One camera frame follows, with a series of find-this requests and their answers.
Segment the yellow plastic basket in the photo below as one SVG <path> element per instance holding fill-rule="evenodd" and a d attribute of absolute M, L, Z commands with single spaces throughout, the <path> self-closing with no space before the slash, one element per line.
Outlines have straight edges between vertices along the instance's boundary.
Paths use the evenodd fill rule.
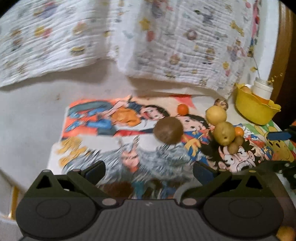
<path fill-rule="evenodd" d="M 236 84 L 237 97 L 235 106 L 237 110 L 249 121 L 257 125 L 266 125 L 272 120 L 277 112 L 281 111 L 281 106 L 272 100 L 267 104 L 262 104 L 260 100 L 252 94 L 241 90 L 245 84 Z"/>

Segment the yellow cartoon rabbit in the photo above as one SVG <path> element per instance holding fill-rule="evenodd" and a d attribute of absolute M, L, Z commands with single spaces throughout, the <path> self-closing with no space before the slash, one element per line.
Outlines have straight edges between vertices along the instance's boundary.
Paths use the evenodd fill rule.
<path fill-rule="evenodd" d="M 262 135 L 267 143 L 268 146 L 270 146 L 272 148 L 272 150 L 274 151 L 274 156 L 273 156 L 273 160 L 279 159 L 281 161 L 290 161 L 293 162 L 294 161 L 294 155 L 292 154 L 292 152 L 290 151 L 289 147 L 285 144 L 284 141 L 270 141 L 267 139 L 267 135 L 269 132 L 264 132 L 264 130 L 262 130 L 262 128 L 260 128 L 259 126 L 254 126 L 256 131 L 259 132 L 260 135 Z M 270 132 L 272 131 L 278 131 L 276 128 L 269 126 L 268 130 Z"/>

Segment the tangerine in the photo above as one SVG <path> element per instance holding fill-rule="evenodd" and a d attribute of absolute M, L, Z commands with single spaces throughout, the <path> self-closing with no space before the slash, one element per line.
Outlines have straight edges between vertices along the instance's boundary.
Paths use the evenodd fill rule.
<path fill-rule="evenodd" d="M 177 112 L 179 115 L 182 115 L 182 116 L 187 115 L 189 113 L 188 106 L 185 104 L 178 105 Z"/>
<path fill-rule="evenodd" d="M 244 137 L 244 130 L 243 130 L 241 127 L 236 126 L 236 127 L 234 128 L 234 130 L 235 130 L 235 136 L 241 136 L 241 137 Z"/>

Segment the small kiwi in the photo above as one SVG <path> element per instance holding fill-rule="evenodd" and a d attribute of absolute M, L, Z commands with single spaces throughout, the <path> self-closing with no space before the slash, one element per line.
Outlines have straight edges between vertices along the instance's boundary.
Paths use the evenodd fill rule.
<path fill-rule="evenodd" d="M 239 151 L 239 145 L 235 142 L 232 142 L 228 145 L 228 152 L 231 155 L 236 154 Z"/>
<path fill-rule="evenodd" d="M 238 146 L 241 146 L 244 143 L 244 138 L 242 136 L 236 136 L 233 142 Z"/>
<path fill-rule="evenodd" d="M 156 123 L 153 133 L 161 142 L 174 145 L 181 141 L 183 125 L 177 118 L 164 117 Z"/>

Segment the brown wooden frame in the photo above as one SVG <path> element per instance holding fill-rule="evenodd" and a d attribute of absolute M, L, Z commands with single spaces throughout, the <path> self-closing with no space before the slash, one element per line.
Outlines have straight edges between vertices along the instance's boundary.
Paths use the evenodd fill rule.
<path fill-rule="evenodd" d="M 289 60 L 293 34 L 293 12 L 282 2 L 279 2 L 279 33 L 276 44 L 274 62 L 269 74 L 269 80 L 274 78 L 274 89 L 271 100 L 276 102 L 284 81 Z"/>

